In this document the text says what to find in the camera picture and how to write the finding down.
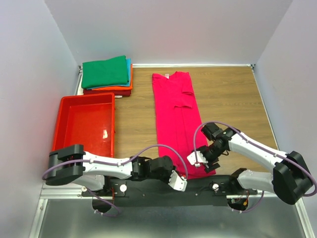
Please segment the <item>pink t shirt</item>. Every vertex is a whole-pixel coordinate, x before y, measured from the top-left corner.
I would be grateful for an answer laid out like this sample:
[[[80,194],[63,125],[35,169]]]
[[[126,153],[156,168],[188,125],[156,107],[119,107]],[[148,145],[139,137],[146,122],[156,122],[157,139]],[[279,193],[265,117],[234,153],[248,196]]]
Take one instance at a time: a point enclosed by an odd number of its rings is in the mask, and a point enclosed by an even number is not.
[[[193,137],[202,123],[192,80],[187,72],[175,72],[169,77],[154,73],[152,87],[155,100],[158,144],[175,149],[183,158],[189,179],[209,177],[204,167],[196,168],[187,160],[194,149]]]

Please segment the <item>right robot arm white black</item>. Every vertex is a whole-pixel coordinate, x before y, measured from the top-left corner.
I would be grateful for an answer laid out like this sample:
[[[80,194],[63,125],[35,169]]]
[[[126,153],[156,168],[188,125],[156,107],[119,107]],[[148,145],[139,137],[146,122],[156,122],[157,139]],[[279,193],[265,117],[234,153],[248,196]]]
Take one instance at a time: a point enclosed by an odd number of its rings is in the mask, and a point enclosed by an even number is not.
[[[301,154],[296,151],[286,153],[253,140],[233,126],[219,127],[219,121],[209,121],[198,126],[212,142],[209,146],[194,147],[187,157],[195,167],[203,166],[206,173],[219,168],[218,159],[225,152],[241,154],[267,169],[266,173],[240,169],[232,174],[228,189],[239,194],[245,189],[256,189],[274,193],[283,202],[294,205],[299,199],[313,196],[317,181],[311,175]]]

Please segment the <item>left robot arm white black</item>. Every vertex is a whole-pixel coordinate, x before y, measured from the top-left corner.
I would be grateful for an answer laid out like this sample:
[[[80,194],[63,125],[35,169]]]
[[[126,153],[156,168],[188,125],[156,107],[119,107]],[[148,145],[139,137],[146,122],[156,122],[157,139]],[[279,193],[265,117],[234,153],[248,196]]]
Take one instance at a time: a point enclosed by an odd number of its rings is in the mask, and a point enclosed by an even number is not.
[[[179,176],[172,160],[168,156],[141,157],[146,150],[131,158],[116,159],[85,152],[82,144],[75,144],[50,152],[49,167],[42,179],[50,186],[75,183],[99,196],[106,195],[110,189],[105,177],[132,181],[158,179],[176,189]]]

